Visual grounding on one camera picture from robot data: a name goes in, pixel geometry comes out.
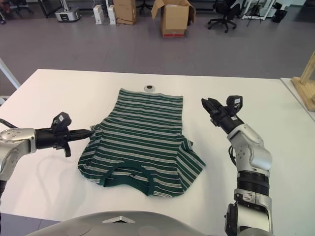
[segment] office chair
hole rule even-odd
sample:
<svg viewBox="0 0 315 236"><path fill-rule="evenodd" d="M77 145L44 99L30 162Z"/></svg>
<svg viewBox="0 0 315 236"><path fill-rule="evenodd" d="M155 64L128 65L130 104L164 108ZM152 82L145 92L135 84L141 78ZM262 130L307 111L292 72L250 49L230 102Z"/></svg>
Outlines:
<svg viewBox="0 0 315 236"><path fill-rule="evenodd" d="M141 5L139 5L139 6L137 6L136 8L140 8L139 13L141 15L144 8L147 8L147 9L151 10L152 7L153 7L153 5L149 5L149 4L146 3L146 0L143 0L143 3Z"/></svg>
<svg viewBox="0 0 315 236"><path fill-rule="evenodd" d="M223 18L216 18L211 19L208 24L210 25L208 27L209 30L211 30L212 26L217 25L219 23L225 25L226 30L224 33L228 33L228 26L227 24L233 25L232 29L235 29L237 27L237 24L232 22L233 18L240 14L241 12L241 6L239 3L234 4L236 0L224 0L223 2L218 3L218 0L213 4L213 9L220 14L223 14Z"/></svg>
<svg viewBox="0 0 315 236"><path fill-rule="evenodd" d="M15 11L15 13L18 15L18 16L22 16L20 11L21 10L27 10L29 13L34 13L28 6L26 0L9 0L7 2L5 2L5 4L10 4L12 3L12 5L10 6L10 9L12 11Z"/></svg>

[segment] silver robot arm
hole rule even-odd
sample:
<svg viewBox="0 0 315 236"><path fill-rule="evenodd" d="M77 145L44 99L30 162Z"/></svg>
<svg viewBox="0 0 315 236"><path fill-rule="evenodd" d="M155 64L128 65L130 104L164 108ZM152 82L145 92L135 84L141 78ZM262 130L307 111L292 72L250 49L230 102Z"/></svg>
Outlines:
<svg viewBox="0 0 315 236"><path fill-rule="evenodd" d="M53 119L50 128L44 129L19 129L3 119L0 122L10 128L0 132L0 197L22 156L37 149L56 148L64 149L68 157L71 156L68 142L85 139L93 134L85 129L69 131L71 119L64 112Z"/></svg>
<svg viewBox="0 0 315 236"><path fill-rule="evenodd" d="M202 99L215 126L221 127L231 142L229 154L237 168L237 188L233 204L225 215L228 236L272 236L271 198L269 176L272 157L262 138L236 116L242 108L241 96L230 96L227 106L217 100Z"/></svg>

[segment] striped shirt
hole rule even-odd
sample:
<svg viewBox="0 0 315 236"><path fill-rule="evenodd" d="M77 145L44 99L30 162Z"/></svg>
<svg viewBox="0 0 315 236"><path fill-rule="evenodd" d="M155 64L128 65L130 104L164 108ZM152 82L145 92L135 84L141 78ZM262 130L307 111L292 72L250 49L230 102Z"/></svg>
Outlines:
<svg viewBox="0 0 315 236"><path fill-rule="evenodd" d="M205 163L182 135L182 96L119 91L113 111L83 151L78 168L104 187L128 184L146 195L183 194Z"/></svg>

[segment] small round object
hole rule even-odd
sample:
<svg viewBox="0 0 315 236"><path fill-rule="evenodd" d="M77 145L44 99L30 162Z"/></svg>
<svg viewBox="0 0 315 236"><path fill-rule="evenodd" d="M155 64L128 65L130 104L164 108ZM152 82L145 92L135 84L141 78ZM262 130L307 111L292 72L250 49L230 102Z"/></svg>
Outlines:
<svg viewBox="0 0 315 236"><path fill-rule="evenodd" d="M144 87L145 92L154 92L156 88L153 85L147 85Z"/></svg>

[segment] wooden stand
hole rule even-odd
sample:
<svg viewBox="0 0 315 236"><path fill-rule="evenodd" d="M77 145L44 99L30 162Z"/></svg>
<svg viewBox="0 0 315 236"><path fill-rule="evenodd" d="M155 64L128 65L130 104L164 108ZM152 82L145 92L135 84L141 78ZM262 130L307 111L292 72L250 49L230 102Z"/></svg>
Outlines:
<svg viewBox="0 0 315 236"><path fill-rule="evenodd" d="M310 80L312 73L315 70L315 52L311 56L309 63L301 77L293 77L291 82L295 86L297 92L302 98L306 108L315 112L315 81Z"/></svg>

